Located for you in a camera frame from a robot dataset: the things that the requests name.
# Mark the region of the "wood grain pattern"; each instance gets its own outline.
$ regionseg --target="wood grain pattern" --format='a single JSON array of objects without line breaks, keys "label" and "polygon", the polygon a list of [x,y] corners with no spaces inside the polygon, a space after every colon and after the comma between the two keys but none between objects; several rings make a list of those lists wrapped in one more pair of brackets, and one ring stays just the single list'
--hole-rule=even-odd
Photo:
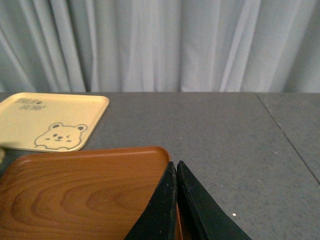
[{"label": "wood grain pattern", "polygon": [[156,147],[22,157],[0,179],[0,239],[122,240],[168,161]]}]

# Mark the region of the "white curtain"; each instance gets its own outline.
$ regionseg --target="white curtain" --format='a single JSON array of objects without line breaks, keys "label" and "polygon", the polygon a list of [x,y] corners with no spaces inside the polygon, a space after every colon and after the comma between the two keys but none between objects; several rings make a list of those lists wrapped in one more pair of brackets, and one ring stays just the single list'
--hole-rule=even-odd
[{"label": "white curtain", "polygon": [[320,92],[319,0],[0,0],[0,92]]}]

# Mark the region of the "square tray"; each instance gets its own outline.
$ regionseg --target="square tray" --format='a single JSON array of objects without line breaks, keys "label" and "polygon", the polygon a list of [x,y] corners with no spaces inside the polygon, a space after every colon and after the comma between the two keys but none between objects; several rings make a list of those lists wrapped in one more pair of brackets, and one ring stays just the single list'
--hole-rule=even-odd
[{"label": "square tray", "polygon": [[0,239],[123,240],[169,161],[155,146],[23,156],[0,179]]},{"label": "square tray", "polygon": [[0,146],[40,152],[79,150],[108,104],[104,96],[14,94],[0,103]]}]

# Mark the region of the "cartoon bear face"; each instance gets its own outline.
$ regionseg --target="cartoon bear face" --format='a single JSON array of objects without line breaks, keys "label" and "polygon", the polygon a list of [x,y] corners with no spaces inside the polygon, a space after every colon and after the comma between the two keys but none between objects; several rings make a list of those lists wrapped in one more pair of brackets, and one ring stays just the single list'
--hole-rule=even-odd
[{"label": "cartoon bear face", "polygon": [[70,150],[81,143],[81,135],[87,128],[85,124],[67,126],[62,122],[56,122],[49,127],[48,131],[38,136],[34,144],[36,148]]}]

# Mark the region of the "gray table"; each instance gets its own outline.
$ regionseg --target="gray table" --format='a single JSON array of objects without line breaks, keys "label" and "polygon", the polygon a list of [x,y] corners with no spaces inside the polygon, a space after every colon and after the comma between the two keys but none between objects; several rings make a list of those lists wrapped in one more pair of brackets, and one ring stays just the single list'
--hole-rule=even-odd
[{"label": "gray table", "polygon": [[164,147],[252,239],[319,239],[320,94],[92,95],[110,105],[82,150]]}]

